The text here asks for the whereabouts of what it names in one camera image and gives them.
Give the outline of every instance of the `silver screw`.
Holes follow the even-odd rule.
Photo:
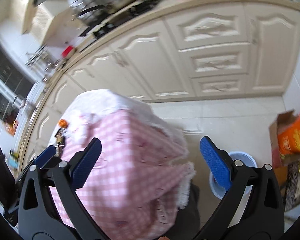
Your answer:
[[[235,161],[234,161],[234,165],[235,165],[235,166],[238,166],[238,167],[241,167],[241,166],[243,165],[243,162],[240,161],[240,160],[235,160]]]
[[[270,171],[272,170],[272,166],[270,164],[266,164],[265,165],[266,170]]]
[[[35,171],[36,168],[37,168],[36,165],[31,165],[30,168],[29,168],[29,170],[30,170],[30,171]]]
[[[67,164],[68,164],[68,163],[67,163],[66,161],[62,161],[62,162],[59,163],[59,167],[60,167],[60,168],[64,168],[64,167],[67,166]]]

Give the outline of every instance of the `orange packet on windowsill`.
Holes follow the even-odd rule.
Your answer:
[[[278,142],[281,154],[300,153],[300,118],[278,134]]]

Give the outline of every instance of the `white bucket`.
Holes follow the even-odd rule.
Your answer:
[[[229,155],[233,160],[240,160],[240,161],[243,161],[243,163],[246,166],[257,168],[257,163],[254,160],[254,158],[252,158],[249,154],[247,154],[245,152],[230,152]],[[210,172],[210,175],[209,175],[209,184],[210,184],[210,188],[211,188],[211,191],[213,192],[213,194],[217,198],[222,199],[226,193],[226,190],[225,190],[225,188],[220,187],[218,185],[218,183],[216,182],[216,180],[214,179],[214,177],[212,175],[212,172]],[[247,195],[250,192],[251,188],[252,188],[252,186],[247,186],[243,195],[244,196]]]

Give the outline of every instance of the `beige countertop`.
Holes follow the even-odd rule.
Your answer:
[[[194,8],[197,6],[203,6],[208,4],[218,4],[218,3],[226,3],[226,2],[260,2],[260,3],[268,3],[274,5],[280,5],[283,7],[291,8],[297,11],[300,11],[300,0],[163,0],[161,1],[153,10],[148,11],[145,14],[142,14],[125,24],[117,27],[115,30],[109,32],[98,41],[84,49],[81,53],[75,53],[68,61],[67,65],[56,72],[54,76],[51,78],[49,82],[49,87],[46,89],[45,95],[38,102],[37,110],[33,113],[33,115],[29,118],[29,124],[27,128],[23,131],[23,140],[19,143],[19,153],[20,153],[20,167],[22,166],[23,157],[26,151],[27,144],[29,142],[29,138],[34,127],[34,124],[40,114],[42,107],[44,106],[46,100],[48,99],[50,93],[53,91],[55,85],[61,78],[61,76],[71,68],[75,63],[77,63],[80,59],[93,52],[95,49],[100,46],[106,44],[112,39],[118,37],[119,35],[135,28],[136,26],[147,23],[151,20],[166,16],[171,13],[175,13],[178,11],[182,11],[189,8]],[[86,46],[86,42],[82,42],[78,48],[84,48]]]

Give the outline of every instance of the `blue textured pad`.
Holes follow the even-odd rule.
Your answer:
[[[200,152],[207,162],[214,178],[220,187],[229,190],[231,187],[231,174],[227,165],[219,156],[218,149],[211,145],[210,141],[203,137],[200,141]]]
[[[57,153],[53,145],[48,146],[34,161],[40,169]]]
[[[85,148],[84,156],[80,159],[71,174],[71,187],[73,190],[82,188],[85,184],[93,166],[96,164],[102,151],[101,141],[93,138],[89,145]]]

